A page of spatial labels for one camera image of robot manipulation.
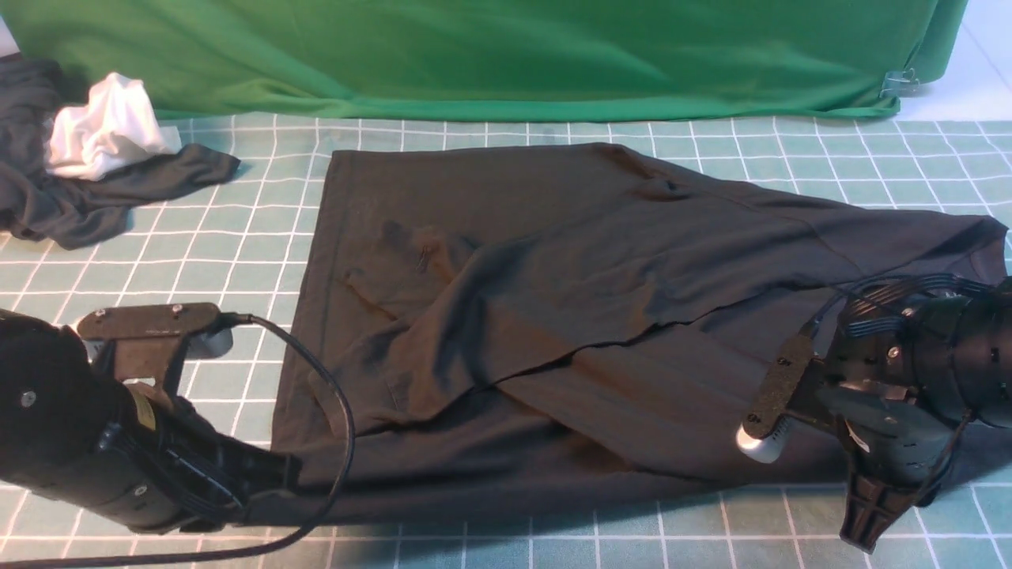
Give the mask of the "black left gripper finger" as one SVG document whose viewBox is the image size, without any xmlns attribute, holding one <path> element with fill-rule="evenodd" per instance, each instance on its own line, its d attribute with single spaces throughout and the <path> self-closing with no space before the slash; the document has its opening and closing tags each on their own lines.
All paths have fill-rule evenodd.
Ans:
<svg viewBox="0 0 1012 569">
<path fill-rule="evenodd" d="M 246 443 L 218 443 L 214 448 L 214 512 L 245 511 L 263 495 L 293 495 L 303 462 Z"/>
</svg>

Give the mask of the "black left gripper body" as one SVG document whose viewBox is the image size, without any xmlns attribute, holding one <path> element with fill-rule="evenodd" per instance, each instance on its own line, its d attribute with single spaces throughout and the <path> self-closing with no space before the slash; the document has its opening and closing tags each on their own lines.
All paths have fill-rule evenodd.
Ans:
<svg viewBox="0 0 1012 569">
<path fill-rule="evenodd" d="M 192 407 L 177 416 L 120 386 L 95 424 L 43 444 L 32 492 L 136 533 L 217 532 L 249 504 L 253 456 Z"/>
</svg>

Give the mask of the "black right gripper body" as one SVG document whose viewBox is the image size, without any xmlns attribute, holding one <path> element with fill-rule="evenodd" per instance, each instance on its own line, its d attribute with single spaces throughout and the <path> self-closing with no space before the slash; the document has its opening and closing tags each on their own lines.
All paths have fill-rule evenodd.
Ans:
<svg viewBox="0 0 1012 569">
<path fill-rule="evenodd" d="M 848 454 L 847 494 L 928 507 L 951 469 L 958 440 L 973 411 L 956 417 L 936 412 L 918 398 L 886 398 L 846 386 L 821 386 L 817 398 L 838 422 Z"/>
</svg>

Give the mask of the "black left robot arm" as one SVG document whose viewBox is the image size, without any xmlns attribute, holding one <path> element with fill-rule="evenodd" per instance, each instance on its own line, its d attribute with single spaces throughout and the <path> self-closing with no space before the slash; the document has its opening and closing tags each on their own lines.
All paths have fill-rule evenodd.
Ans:
<svg viewBox="0 0 1012 569">
<path fill-rule="evenodd" d="M 212 303 L 76 326 L 3 311 L 3 481 L 135 533 L 243 525 L 258 500 L 294 496 L 294 457 L 218 432 L 178 393 L 185 361 L 232 347 L 235 321 Z"/>
</svg>

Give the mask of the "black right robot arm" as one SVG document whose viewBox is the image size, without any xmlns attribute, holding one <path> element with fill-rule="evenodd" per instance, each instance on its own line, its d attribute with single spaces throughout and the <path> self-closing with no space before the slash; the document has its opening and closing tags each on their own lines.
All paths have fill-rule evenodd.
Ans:
<svg viewBox="0 0 1012 569">
<path fill-rule="evenodd" d="M 845 299 L 814 396 L 847 457 L 840 537 L 871 553 L 931 504 L 971 424 L 1010 427 L 1010 281 L 891 277 Z"/>
</svg>

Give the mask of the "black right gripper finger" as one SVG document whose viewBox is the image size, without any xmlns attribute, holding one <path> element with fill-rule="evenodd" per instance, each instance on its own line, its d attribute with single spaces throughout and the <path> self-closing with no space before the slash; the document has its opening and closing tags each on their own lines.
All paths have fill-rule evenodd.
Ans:
<svg viewBox="0 0 1012 569">
<path fill-rule="evenodd" d="M 840 539 L 864 553 L 918 501 L 918 487 L 888 484 L 871 475 L 848 475 Z"/>
</svg>

